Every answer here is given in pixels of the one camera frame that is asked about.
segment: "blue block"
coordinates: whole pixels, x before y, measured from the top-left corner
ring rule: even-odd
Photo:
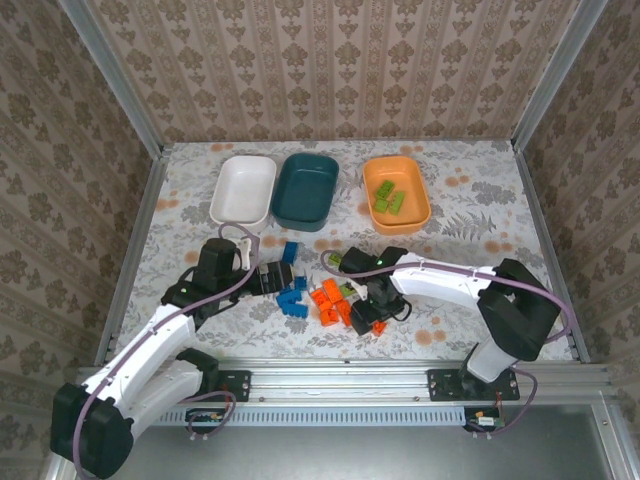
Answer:
[[[284,263],[288,263],[289,265],[293,265],[293,262],[296,261],[296,256],[298,255],[298,243],[297,242],[287,242],[284,246],[284,252],[282,253],[282,261]]]
[[[282,313],[290,317],[307,318],[309,315],[309,307],[299,303],[285,303],[281,308]]]
[[[280,308],[283,308],[283,305],[299,302],[300,300],[302,300],[300,290],[291,290],[290,292],[281,293],[276,297],[276,302],[278,302]]]
[[[307,289],[307,277],[296,277],[293,283],[296,290]]]

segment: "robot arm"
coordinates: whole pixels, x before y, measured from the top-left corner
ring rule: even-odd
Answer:
[[[398,319],[410,305],[404,295],[425,295],[478,309],[489,329],[490,336],[477,344],[465,360],[462,376],[470,374],[484,384],[491,384],[517,361],[533,361],[538,357],[560,313],[559,307],[529,291],[505,287],[486,278],[502,277],[544,290],[516,260],[505,259],[498,267],[464,267],[427,260],[397,247],[388,247],[378,258],[351,248],[342,258],[340,271],[363,273],[421,263],[466,269],[470,276],[418,266],[356,280],[366,286],[368,297],[352,306],[351,322],[360,335],[371,330],[374,321]],[[483,278],[476,277],[477,273],[484,274]]]
[[[152,377],[170,356],[195,340],[196,331],[209,317],[233,307],[241,295],[274,293],[290,284],[291,267],[283,262],[260,265],[231,295],[158,325],[181,308],[236,285],[247,275],[242,270],[249,270],[249,246],[245,240],[238,244],[222,238],[207,241],[198,265],[169,287],[163,305],[116,357],[82,385],[67,383],[58,390],[51,425],[50,447],[54,453],[73,460],[76,423],[94,392],[98,394],[88,406],[82,426],[80,461],[85,470],[107,478],[122,466],[142,432],[169,408],[195,394],[221,389],[222,372],[217,360],[194,349],[180,352],[167,370]],[[220,308],[221,301],[230,305]],[[114,367],[125,359],[114,376]]]

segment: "cable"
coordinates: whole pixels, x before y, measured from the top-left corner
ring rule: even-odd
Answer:
[[[419,268],[431,268],[433,270],[440,270],[442,272],[455,273],[455,274],[458,274],[458,275],[463,275],[465,277],[480,278],[482,280],[488,280],[490,282],[501,283],[503,285],[507,285],[508,287],[519,288],[520,290],[527,290],[529,292],[536,293],[536,294],[540,295],[541,297],[544,297],[547,300],[550,300],[553,303],[555,303],[558,307],[560,307],[560,309],[564,312],[565,316],[567,317],[567,324],[564,325],[562,330],[560,330],[558,333],[555,333],[555,334],[551,335],[550,337],[548,337],[544,342],[545,344],[546,343],[555,342],[557,339],[559,339],[561,337],[564,337],[565,335],[568,335],[571,332],[572,329],[577,328],[577,326],[578,326],[578,320],[576,319],[576,316],[575,316],[575,313],[573,312],[573,309],[571,307],[569,307],[569,305],[567,305],[565,302],[563,302],[560,298],[558,298],[553,293],[547,292],[546,290],[544,290],[542,288],[534,287],[533,285],[529,285],[527,283],[517,282],[515,280],[509,280],[508,278],[502,278],[502,277],[498,277],[498,276],[495,276],[495,275],[489,275],[487,273],[477,272],[477,271],[474,271],[474,270],[469,270],[467,268],[454,267],[454,266],[451,266],[451,265],[442,265],[442,264],[439,264],[439,263],[431,263],[431,262],[428,262],[428,261],[401,263],[399,265],[391,265],[389,267],[378,268],[376,270],[370,270],[368,272],[362,272],[362,273],[344,273],[344,272],[340,272],[338,270],[335,270],[334,268],[331,268],[329,266],[329,264],[327,263],[327,261],[325,260],[325,257],[328,256],[328,255],[331,255],[332,253],[340,255],[335,250],[325,250],[320,255],[320,263],[322,264],[322,266],[324,267],[324,269],[326,271],[328,271],[330,274],[336,275],[338,277],[364,278],[364,277],[371,277],[373,275],[378,275],[380,273],[393,272],[393,271],[399,270],[401,268],[416,268],[416,267],[419,267]]]
[[[451,265],[442,265],[442,264],[439,264],[439,263],[431,263],[431,262],[428,262],[428,261],[401,263],[399,265],[391,265],[389,267],[378,268],[376,270],[370,270],[368,272],[362,272],[362,273],[343,273],[343,272],[340,272],[338,270],[335,270],[335,269],[331,268],[329,266],[329,264],[327,263],[327,261],[325,260],[325,257],[327,255],[331,255],[332,253],[340,255],[335,250],[325,250],[320,255],[320,263],[322,264],[322,266],[324,267],[325,270],[327,270],[332,275],[336,275],[338,277],[364,278],[364,277],[370,277],[370,276],[373,276],[373,275],[378,275],[380,273],[393,272],[393,271],[399,270],[401,268],[416,268],[416,267],[418,267],[418,268],[432,268],[434,270],[440,270],[440,271],[448,272],[448,273],[455,273],[455,274],[458,274],[458,275],[463,275],[465,277],[475,277],[475,278],[480,278],[482,280],[488,280],[490,282],[501,283],[503,285],[507,285],[507,286],[512,287],[512,288],[519,288],[521,290],[527,290],[529,292],[538,294],[541,297],[544,297],[547,300],[550,300],[553,303],[555,303],[556,305],[558,305],[558,307],[560,307],[560,309],[564,312],[564,314],[567,317],[567,325],[565,325],[560,332],[548,337],[544,342],[545,344],[554,342],[558,338],[561,338],[561,337],[569,334],[573,328],[577,328],[577,326],[578,326],[578,320],[576,319],[576,316],[575,316],[575,313],[573,312],[573,309],[570,308],[569,305],[567,305],[565,302],[563,302],[560,298],[558,298],[554,294],[552,294],[550,292],[547,292],[546,290],[543,290],[541,288],[534,287],[533,285],[529,285],[527,283],[517,282],[515,280],[509,280],[508,278],[497,277],[497,276],[494,276],[494,275],[489,275],[487,273],[477,272],[475,270],[468,270],[468,269],[462,268],[462,267],[454,267],[454,266],[451,266]],[[516,423],[518,423],[518,421],[522,418],[522,416],[527,412],[527,410],[531,406],[531,402],[533,402],[533,399],[536,396],[536,392],[538,391],[538,380],[536,379],[536,377],[534,377],[529,372],[525,372],[524,370],[520,370],[520,369],[518,369],[516,367],[511,367],[511,370],[513,372],[519,374],[519,375],[524,375],[525,377],[528,377],[533,381],[533,388],[531,389],[531,395],[529,395],[529,398],[527,399],[527,402],[524,404],[524,407],[522,407],[522,410],[520,410],[520,412],[518,413],[518,415],[516,415],[516,417],[513,419],[513,421],[511,421],[509,423],[509,425],[506,425],[506,426],[502,427],[499,430],[491,432],[491,435],[499,435],[501,433],[507,432]],[[480,428],[479,426],[474,425],[472,423],[469,423],[469,425],[472,428],[474,428],[476,430],[479,430],[481,432],[487,433],[487,435],[489,435],[488,432],[486,432],[484,429]]]
[[[82,463],[80,462],[80,434],[82,432],[82,425],[84,424],[85,418],[87,417],[87,413],[89,412],[89,409],[91,408],[91,405],[93,405],[93,402],[95,402],[96,398],[98,398],[98,395],[100,395],[102,390],[104,390],[107,386],[109,386],[112,383],[112,381],[115,378],[116,374],[122,369],[122,367],[133,356],[133,354],[150,337],[152,337],[154,335],[155,331],[157,331],[158,329],[162,328],[164,325],[166,325],[167,323],[169,323],[171,320],[173,320],[174,318],[178,317],[179,315],[184,315],[185,313],[188,313],[191,310],[195,310],[196,308],[199,308],[202,305],[206,305],[207,303],[210,303],[210,302],[215,302],[216,300],[220,300],[221,298],[224,298],[227,295],[235,292],[240,287],[242,287],[245,283],[247,283],[249,281],[249,278],[251,278],[251,275],[253,275],[253,272],[255,271],[255,269],[256,269],[256,267],[258,265],[258,250],[259,250],[259,247],[260,247],[260,237],[252,234],[249,230],[247,230],[242,225],[238,225],[236,223],[223,223],[218,228],[218,235],[219,235],[220,238],[222,238],[222,231],[226,227],[239,228],[240,230],[242,230],[246,234],[246,237],[248,237],[251,240],[251,253],[253,254],[253,258],[255,259],[254,262],[253,262],[253,265],[251,265],[251,268],[249,268],[249,270],[247,271],[247,274],[244,277],[242,277],[242,279],[240,279],[240,281],[238,283],[236,283],[235,285],[227,288],[226,290],[224,290],[224,291],[222,291],[220,293],[216,293],[215,295],[212,295],[210,297],[204,298],[204,299],[199,300],[199,301],[197,301],[195,303],[192,303],[191,305],[188,305],[188,306],[186,306],[184,308],[181,308],[180,310],[177,310],[177,311],[167,315],[162,320],[160,320],[157,323],[157,325],[155,326],[155,328],[150,329],[143,337],[140,338],[140,340],[138,342],[136,342],[134,345],[132,345],[132,347],[129,350],[127,350],[127,353],[122,357],[122,359],[111,369],[109,374],[100,382],[100,384],[91,393],[91,395],[89,395],[89,398],[87,399],[85,404],[82,406],[82,409],[80,410],[80,415],[78,415],[78,420],[76,421],[76,426],[75,426],[75,429],[73,431],[73,442],[72,442],[73,465],[75,466],[76,473],[78,474],[78,477],[81,480],[90,480],[91,479],[91,477],[87,477],[85,475],[84,469],[82,468]]]
[[[409,307],[409,310],[407,311],[407,313],[402,318],[398,318],[392,313],[391,316],[393,317],[393,319],[396,322],[406,322],[407,318],[409,318],[409,315],[411,315],[411,312],[413,311],[413,305],[411,305],[411,303],[407,299],[402,298],[402,301],[404,302],[405,305],[407,305]]]
[[[198,418],[198,415],[194,415],[193,417],[191,417],[189,419],[189,423],[187,424],[187,430],[191,434],[191,439],[194,439],[194,438],[196,438],[198,436],[201,436],[201,437],[204,437],[205,440],[206,440],[207,438],[213,437],[214,435],[217,435],[218,433],[220,433],[220,430],[222,430],[222,427],[224,427],[226,425],[226,423],[229,421],[229,419],[233,415],[233,412],[236,410],[236,405],[237,405],[238,402],[237,402],[236,396],[233,394],[233,392],[227,392],[225,390],[219,390],[217,392],[205,393],[205,394],[199,395],[197,397],[185,398],[182,401],[182,403],[193,403],[193,402],[199,402],[200,400],[205,400],[205,399],[211,398],[211,397],[218,397],[220,395],[224,395],[225,397],[231,399],[231,408],[229,409],[227,414],[224,416],[224,418],[220,421],[220,423],[216,426],[216,428],[214,428],[211,431],[211,433],[207,433],[205,435],[199,435],[199,434],[197,434],[196,432],[193,431],[193,421],[196,418]]]
[[[527,401],[525,402],[522,409],[518,412],[518,414],[514,417],[514,419],[511,422],[509,422],[508,425],[505,425],[504,427],[498,430],[494,430],[493,432],[487,432],[484,428],[478,425],[474,425],[473,423],[468,423],[468,425],[474,430],[477,430],[480,433],[486,433],[487,436],[501,435],[505,432],[508,432],[510,429],[512,429],[520,421],[520,419],[524,416],[524,414],[527,413],[527,410],[529,410],[529,407],[531,407],[531,403],[533,402],[533,399],[535,398],[536,393],[538,391],[538,379],[534,377],[533,374],[529,372],[525,372],[524,370],[520,370],[519,368],[511,367],[511,370],[514,373],[517,373],[518,375],[523,375],[525,377],[530,378],[531,381],[533,382],[533,387],[531,388],[531,394],[529,395],[529,398],[527,398]]]

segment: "green block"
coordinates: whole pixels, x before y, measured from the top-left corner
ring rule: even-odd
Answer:
[[[340,262],[342,262],[342,257],[337,253],[332,253],[329,255],[329,265],[333,265],[334,267],[339,267]]]
[[[384,182],[382,182],[382,185],[376,192],[376,198],[378,200],[386,200],[389,194],[391,193],[391,190],[393,190],[393,187],[395,186],[396,186],[395,183],[393,183],[392,181],[385,180]]]
[[[340,293],[344,298],[347,298],[353,295],[354,293],[356,293],[355,288],[353,288],[350,283],[345,283],[344,285],[340,285],[338,288],[340,289]]]
[[[396,192],[396,194],[393,196],[393,200],[391,200],[391,204],[389,205],[389,213],[391,213],[392,215],[397,215],[400,211],[403,200],[404,192]]]
[[[376,200],[376,204],[373,206],[373,209],[376,212],[384,213],[387,211],[387,207],[389,206],[389,202],[386,200]]]

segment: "orange block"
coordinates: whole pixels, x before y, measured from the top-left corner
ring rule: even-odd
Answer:
[[[319,288],[318,290],[314,290],[310,293],[310,295],[313,303],[316,304],[321,312],[329,310],[333,306],[329,301],[327,295],[324,293],[324,290],[322,290],[321,288]]]
[[[380,335],[382,335],[382,332],[384,332],[384,329],[387,328],[387,324],[384,322],[373,322],[373,324],[371,325],[371,332],[373,332],[373,334],[376,337],[379,337]]]
[[[338,284],[333,278],[329,280],[325,280],[322,282],[322,286],[324,287],[324,291],[327,292],[327,296],[329,297],[329,301],[334,305],[338,303],[340,300],[343,300],[344,297],[338,288]]]
[[[336,303],[336,309],[347,327],[351,326],[351,305],[346,300],[340,300]]]
[[[333,308],[331,310],[325,310],[324,312],[320,313],[320,323],[322,323],[323,327],[335,325],[339,321],[340,319],[338,318],[338,312],[336,312]]]

